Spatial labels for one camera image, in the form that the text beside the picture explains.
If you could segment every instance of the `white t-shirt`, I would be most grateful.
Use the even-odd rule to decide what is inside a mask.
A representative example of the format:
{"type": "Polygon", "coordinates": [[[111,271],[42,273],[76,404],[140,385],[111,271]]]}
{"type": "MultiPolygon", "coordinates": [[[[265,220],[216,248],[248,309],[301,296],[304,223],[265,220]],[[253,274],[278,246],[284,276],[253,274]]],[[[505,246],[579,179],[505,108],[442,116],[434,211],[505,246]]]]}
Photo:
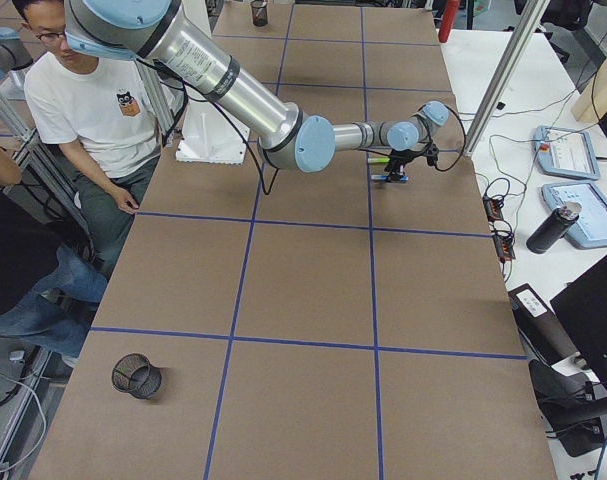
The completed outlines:
{"type": "Polygon", "coordinates": [[[78,138],[109,178],[135,172],[159,152],[155,114],[134,62],[100,58],[94,72],[80,75],[48,52],[27,73],[25,98],[44,143],[78,138]]]}

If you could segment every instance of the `black mesh cup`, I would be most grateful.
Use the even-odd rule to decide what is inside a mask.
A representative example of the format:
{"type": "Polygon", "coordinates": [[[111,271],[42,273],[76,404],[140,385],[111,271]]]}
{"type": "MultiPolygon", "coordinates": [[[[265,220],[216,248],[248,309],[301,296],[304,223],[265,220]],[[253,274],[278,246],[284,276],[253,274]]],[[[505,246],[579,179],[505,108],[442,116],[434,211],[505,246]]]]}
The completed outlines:
{"type": "Polygon", "coordinates": [[[265,0],[254,0],[250,3],[252,7],[252,23],[255,27],[267,25],[267,2],[265,0]]]}
{"type": "Polygon", "coordinates": [[[112,369],[112,385],[135,398],[150,398],[161,386],[161,371],[145,355],[130,353],[112,369]]]}

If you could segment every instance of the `tablet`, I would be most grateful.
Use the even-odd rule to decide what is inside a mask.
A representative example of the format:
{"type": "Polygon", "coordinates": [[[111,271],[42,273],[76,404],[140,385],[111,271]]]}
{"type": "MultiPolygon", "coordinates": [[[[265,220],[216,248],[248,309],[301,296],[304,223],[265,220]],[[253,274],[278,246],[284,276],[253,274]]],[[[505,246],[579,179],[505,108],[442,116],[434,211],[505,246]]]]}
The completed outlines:
{"type": "Polygon", "coordinates": [[[551,210],[565,202],[581,204],[578,221],[568,230],[568,240],[577,248],[607,247],[607,198],[590,180],[551,183],[541,188],[551,210]]]}
{"type": "Polygon", "coordinates": [[[534,132],[534,151],[548,175],[598,180],[601,176],[587,132],[541,125],[534,132]]]}

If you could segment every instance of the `white cable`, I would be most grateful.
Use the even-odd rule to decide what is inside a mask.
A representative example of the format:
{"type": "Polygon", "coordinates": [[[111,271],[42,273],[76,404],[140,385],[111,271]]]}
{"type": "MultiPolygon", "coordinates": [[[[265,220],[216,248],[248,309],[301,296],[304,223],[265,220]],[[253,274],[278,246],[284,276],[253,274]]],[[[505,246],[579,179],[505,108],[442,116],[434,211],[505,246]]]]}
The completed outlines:
{"type": "Polygon", "coordinates": [[[45,414],[43,413],[43,407],[41,406],[41,401],[39,400],[39,397],[36,394],[36,392],[34,391],[34,389],[32,389],[31,387],[28,387],[24,383],[17,382],[13,378],[8,377],[7,375],[5,375],[5,374],[3,374],[1,372],[0,372],[0,377],[5,378],[9,382],[12,382],[12,383],[14,383],[16,385],[20,385],[21,387],[24,387],[24,388],[26,388],[26,389],[29,390],[30,394],[34,397],[34,401],[36,402],[36,406],[39,409],[39,413],[41,414],[41,420],[43,421],[43,431],[41,432],[41,435],[39,436],[39,438],[36,441],[36,443],[34,444],[34,446],[20,460],[18,460],[17,462],[15,462],[14,464],[10,465],[7,468],[0,469],[0,473],[5,473],[5,472],[9,472],[13,468],[15,468],[18,465],[20,465],[21,463],[23,463],[25,460],[27,460],[27,458],[30,455],[32,455],[36,451],[36,449],[39,447],[39,445],[41,444],[41,442],[45,438],[45,433],[47,432],[47,420],[45,418],[45,414]]]}

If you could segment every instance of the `glasses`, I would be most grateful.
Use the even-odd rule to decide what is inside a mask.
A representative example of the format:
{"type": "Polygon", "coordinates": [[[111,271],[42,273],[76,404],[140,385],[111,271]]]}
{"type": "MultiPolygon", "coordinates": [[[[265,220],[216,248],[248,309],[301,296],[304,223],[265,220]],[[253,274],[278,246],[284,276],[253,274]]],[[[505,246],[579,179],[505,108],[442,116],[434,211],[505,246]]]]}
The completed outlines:
{"type": "Polygon", "coordinates": [[[42,33],[41,35],[36,35],[43,45],[48,47],[53,47],[58,44],[62,38],[65,37],[65,32],[61,33],[42,33]]]}

